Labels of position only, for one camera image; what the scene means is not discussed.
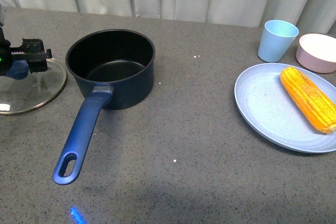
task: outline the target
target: blue handle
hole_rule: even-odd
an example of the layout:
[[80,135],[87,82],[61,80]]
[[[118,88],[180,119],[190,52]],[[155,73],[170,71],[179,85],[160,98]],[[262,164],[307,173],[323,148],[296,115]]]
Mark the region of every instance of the blue handle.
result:
[[26,60],[14,60],[10,70],[5,74],[6,77],[22,80],[28,76],[29,65]]
[[[95,86],[79,109],[75,122],[54,170],[53,179],[60,185],[74,182],[82,168],[100,110],[112,99],[113,87]],[[64,176],[70,161],[72,172]]]

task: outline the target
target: saucepan handle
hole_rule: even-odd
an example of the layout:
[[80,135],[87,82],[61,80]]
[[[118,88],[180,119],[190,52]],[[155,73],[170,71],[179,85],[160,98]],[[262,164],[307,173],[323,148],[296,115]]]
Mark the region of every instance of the saucepan handle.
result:
[[[55,167],[55,183],[68,185],[79,176],[99,112],[111,101],[112,94],[111,86],[95,86],[84,100]],[[72,172],[65,176],[68,164],[73,160]]]

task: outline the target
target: countertop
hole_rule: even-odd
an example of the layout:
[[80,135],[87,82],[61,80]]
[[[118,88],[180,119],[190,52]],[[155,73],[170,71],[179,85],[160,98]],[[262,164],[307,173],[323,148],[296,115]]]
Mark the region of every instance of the countertop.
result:
[[[152,92],[100,112],[82,171],[66,186],[52,173],[84,100],[73,76],[45,106],[1,115],[2,223],[75,223],[72,207],[86,223],[336,222],[336,153],[279,147],[237,109],[237,77],[263,63],[261,28],[7,7],[4,33],[12,46],[42,39],[65,66],[75,41],[110,28],[153,41]],[[280,62],[300,66],[297,42]],[[335,73],[322,76],[336,84]]]

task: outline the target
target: handle hole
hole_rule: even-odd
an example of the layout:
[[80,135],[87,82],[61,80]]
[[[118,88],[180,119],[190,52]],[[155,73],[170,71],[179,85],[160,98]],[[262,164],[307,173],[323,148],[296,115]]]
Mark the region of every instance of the handle hole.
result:
[[65,158],[62,164],[62,167],[59,171],[61,177],[69,176],[72,173],[76,162],[77,156],[74,153],[69,153]]

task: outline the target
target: cup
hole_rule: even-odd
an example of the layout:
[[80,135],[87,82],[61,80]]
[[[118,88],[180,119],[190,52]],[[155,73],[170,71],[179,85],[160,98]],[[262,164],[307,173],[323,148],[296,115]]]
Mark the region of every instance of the cup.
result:
[[258,56],[265,62],[278,62],[293,43],[299,29],[283,20],[269,20],[262,32]]

